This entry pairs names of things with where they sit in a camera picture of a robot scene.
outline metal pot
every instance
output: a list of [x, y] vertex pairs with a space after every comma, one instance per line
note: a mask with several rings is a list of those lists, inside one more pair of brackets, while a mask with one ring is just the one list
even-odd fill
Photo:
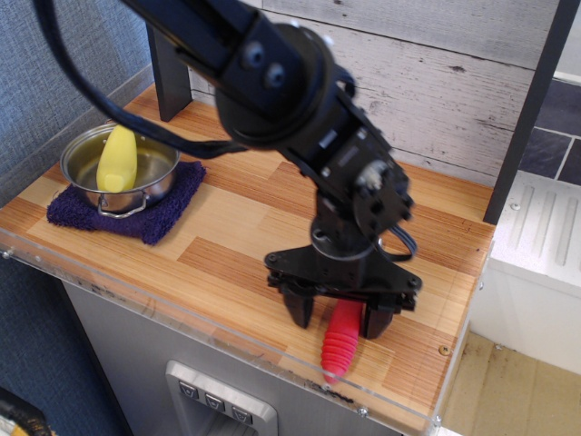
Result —
[[180, 152], [144, 136], [137, 142], [137, 176], [134, 188], [120, 193], [97, 189], [97, 166], [105, 142], [116, 124], [95, 127], [70, 142], [61, 155], [64, 177], [84, 201], [100, 215], [127, 218], [158, 203], [172, 189]]

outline button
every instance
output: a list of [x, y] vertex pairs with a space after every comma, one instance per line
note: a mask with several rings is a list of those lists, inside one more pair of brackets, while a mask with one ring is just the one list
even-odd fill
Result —
[[198, 399], [198, 390], [183, 381], [180, 381], [180, 392], [193, 400]]
[[215, 411], [224, 411], [224, 401], [220, 400], [219, 398], [206, 393], [206, 404], [208, 404], [211, 408]]
[[236, 421], [243, 422], [247, 425], [252, 425], [252, 415], [236, 406], [232, 406], [232, 417]]

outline purple towel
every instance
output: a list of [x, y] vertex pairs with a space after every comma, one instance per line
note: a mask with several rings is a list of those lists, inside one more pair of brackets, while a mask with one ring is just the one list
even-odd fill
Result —
[[139, 237], [144, 243], [155, 245], [180, 219], [206, 174], [199, 162], [180, 162], [175, 170], [175, 183], [170, 192], [155, 206], [127, 218], [101, 216], [94, 206], [80, 198], [72, 185], [50, 203], [46, 218], [49, 223], [56, 225], [81, 230], [105, 230]]

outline red ribbed toy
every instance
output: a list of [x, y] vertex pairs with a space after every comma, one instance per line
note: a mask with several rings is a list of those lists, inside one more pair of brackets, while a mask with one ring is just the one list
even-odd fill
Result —
[[[347, 372], [359, 341], [362, 302], [337, 300], [323, 340], [320, 365], [323, 370], [342, 376]], [[337, 380], [324, 374], [327, 383]]]

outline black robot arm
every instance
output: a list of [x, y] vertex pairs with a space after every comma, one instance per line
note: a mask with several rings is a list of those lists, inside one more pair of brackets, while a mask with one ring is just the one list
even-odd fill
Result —
[[[353, 104], [354, 80], [335, 64], [324, 40], [304, 27], [275, 25], [236, 0], [123, 1], [215, 86], [218, 113], [232, 138], [217, 144], [223, 150], [215, 155], [277, 150], [317, 185], [312, 244], [265, 260], [269, 285], [284, 295], [293, 320], [308, 325], [317, 295], [358, 300], [366, 303], [361, 333], [375, 338], [394, 313], [413, 310], [421, 280], [394, 264], [416, 249], [398, 227], [411, 216], [409, 180], [380, 131]], [[51, 3], [35, 0], [37, 11]], [[50, 20], [38, 14], [47, 33]], [[66, 71], [68, 64], [61, 66]], [[91, 89], [80, 89], [99, 103]], [[110, 116], [159, 140], [123, 114]], [[172, 138], [163, 142], [198, 155]], [[394, 232], [410, 255], [384, 252], [385, 231]]]

